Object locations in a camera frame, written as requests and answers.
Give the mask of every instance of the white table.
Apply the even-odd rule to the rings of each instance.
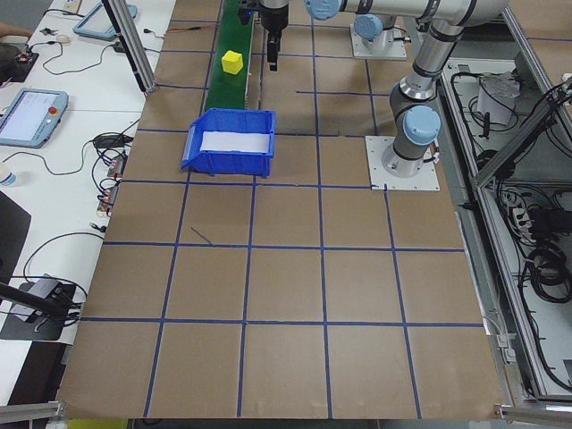
[[[138,32],[145,47],[160,50],[163,40],[143,33],[149,28],[162,34],[166,30],[175,0],[130,0],[139,8],[135,20]],[[64,0],[54,0],[52,8],[62,8]],[[83,0],[80,13],[88,12],[97,0]],[[90,38],[82,38],[72,32],[76,18],[63,17],[60,13],[48,13],[38,28],[57,29],[58,34],[67,34],[71,43],[64,46],[63,57],[51,62],[53,71],[70,70],[95,63],[101,49],[111,43]],[[53,40],[38,30],[30,39],[30,44]],[[7,107],[20,88],[42,88],[61,90],[68,93],[70,103],[62,122],[55,129],[52,138],[40,149],[23,149],[42,155],[56,172],[75,170],[80,166],[81,147],[102,132],[120,132],[135,122],[145,103],[145,98],[131,72],[127,58],[109,48],[105,51],[101,65],[79,73],[53,76],[42,68],[42,63],[59,53],[58,45],[37,46],[40,53],[38,62],[24,83],[14,83],[0,89],[0,109]],[[158,54],[148,53],[151,66],[155,68]],[[136,127],[127,132],[135,133]],[[20,149],[0,147],[0,159],[5,159]],[[95,149],[86,147],[85,166],[73,175],[53,176],[42,161],[32,156],[16,156],[7,165],[17,175],[15,185],[0,189],[31,216],[28,238],[21,252],[21,258],[14,275],[22,273],[25,261],[31,253],[45,241],[67,232],[95,232],[88,225],[107,224],[106,217],[97,215],[97,190],[91,178],[91,167],[97,159]],[[107,168],[99,163],[96,176],[103,179]],[[86,290],[101,248],[101,240],[91,236],[71,236],[50,243],[40,251],[29,265],[29,275],[51,275],[77,282]],[[14,279],[12,286],[20,284]],[[76,291],[74,300],[82,301],[81,291]],[[8,311],[9,302],[0,305],[0,310]],[[0,326],[5,315],[0,315]],[[72,344],[76,326],[65,328],[60,342]],[[31,341],[0,341],[0,406],[7,405],[13,387],[22,369]]]

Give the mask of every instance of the green conveyor belt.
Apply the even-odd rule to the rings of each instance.
[[[218,43],[211,68],[206,109],[211,107],[244,109],[246,107],[254,20],[251,19],[248,25],[242,25],[239,20],[238,10],[239,0],[225,0]],[[229,49],[242,53],[244,67],[236,76],[225,73],[221,64],[221,58]]]

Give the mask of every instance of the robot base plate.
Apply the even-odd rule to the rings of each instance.
[[[349,34],[351,34],[351,45],[354,50],[355,58],[373,58],[381,60],[394,60],[394,61],[406,61],[408,59],[408,54],[405,51],[405,46],[400,40],[395,40],[385,46],[382,43],[373,43],[371,46],[364,44],[363,39],[358,36],[354,30],[354,26],[349,26]],[[400,38],[401,31],[398,29],[393,29],[393,37]]]
[[[369,179],[373,190],[440,190],[437,172],[433,163],[423,164],[423,167],[413,177],[401,179],[387,172],[382,165],[382,155],[395,138],[392,136],[366,136],[367,163],[369,164]],[[425,158],[431,157],[427,149]]]

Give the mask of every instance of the power strip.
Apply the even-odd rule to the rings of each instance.
[[[69,13],[77,13],[81,6],[81,0],[65,0],[63,9]]]

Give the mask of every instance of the blue plastic bin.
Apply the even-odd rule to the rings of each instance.
[[[274,128],[276,112],[240,109],[209,109],[189,128],[181,169],[190,167],[197,172],[226,174],[254,174],[268,177],[274,156]],[[265,152],[237,150],[203,150],[203,136],[207,131],[256,133],[268,135]]]

